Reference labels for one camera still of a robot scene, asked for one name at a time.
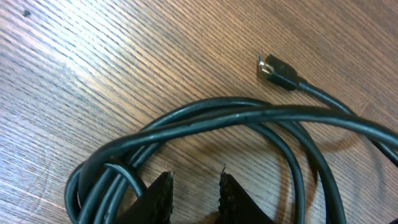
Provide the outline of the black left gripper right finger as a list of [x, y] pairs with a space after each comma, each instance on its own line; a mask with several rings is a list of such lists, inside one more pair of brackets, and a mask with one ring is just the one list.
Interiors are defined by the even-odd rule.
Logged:
[[239, 182], [223, 169], [220, 174], [218, 211], [224, 224], [274, 224], [243, 189]]

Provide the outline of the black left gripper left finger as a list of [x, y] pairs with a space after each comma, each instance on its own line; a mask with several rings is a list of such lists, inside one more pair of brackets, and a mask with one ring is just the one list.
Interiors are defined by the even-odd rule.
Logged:
[[174, 177], [163, 172], [115, 224], [170, 224], [173, 212]]

